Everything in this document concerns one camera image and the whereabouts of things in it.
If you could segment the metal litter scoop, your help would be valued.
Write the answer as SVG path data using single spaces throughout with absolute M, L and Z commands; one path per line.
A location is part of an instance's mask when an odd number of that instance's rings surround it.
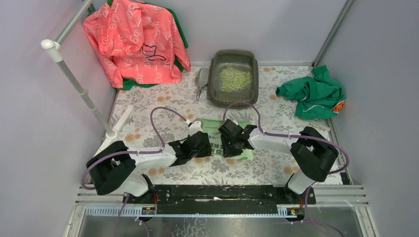
M 195 77 L 195 84 L 198 87 L 198 90 L 196 93 L 196 101 L 199 100 L 202 93 L 202 89 L 205 88 L 208 84 L 209 73 L 210 73 L 209 68 L 200 68 Z

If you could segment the beige bag sealing clip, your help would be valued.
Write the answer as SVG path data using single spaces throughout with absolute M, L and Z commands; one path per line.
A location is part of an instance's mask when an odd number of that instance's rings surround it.
M 316 129 L 324 130 L 324 131 L 327 131 L 327 132 L 330 131 L 330 128 L 327 125 L 325 125 L 325 124 L 323 124 L 319 121 L 311 120 L 309 124 Z

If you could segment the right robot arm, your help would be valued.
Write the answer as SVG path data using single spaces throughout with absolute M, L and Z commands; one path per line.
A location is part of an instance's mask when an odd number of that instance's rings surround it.
M 335 163 L 338 150 L 316 129 L 307 126 L 298 134 L 279 134 L 261 130 L 256 125 L 240 125 L 227 119 L 218 129 L 226 158 L 244 150 L 270 150 L 291 155 L 299 166 L 287 181 L 284 199 L 298 202 L 307 188 L 324 182 Z

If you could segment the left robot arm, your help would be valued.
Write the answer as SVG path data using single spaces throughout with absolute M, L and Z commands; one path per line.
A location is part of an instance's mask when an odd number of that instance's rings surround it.
M 201 131 L 169 142 L 160 150 L 129 148 L 123 141 L 116 141 L 86 163 L 86 173 L 99 196 L 121 191 L 147 203 L 153 198 L 152 184 L 140 170 L 184 165 L 193 158 L 210 154 L 209 135 Z

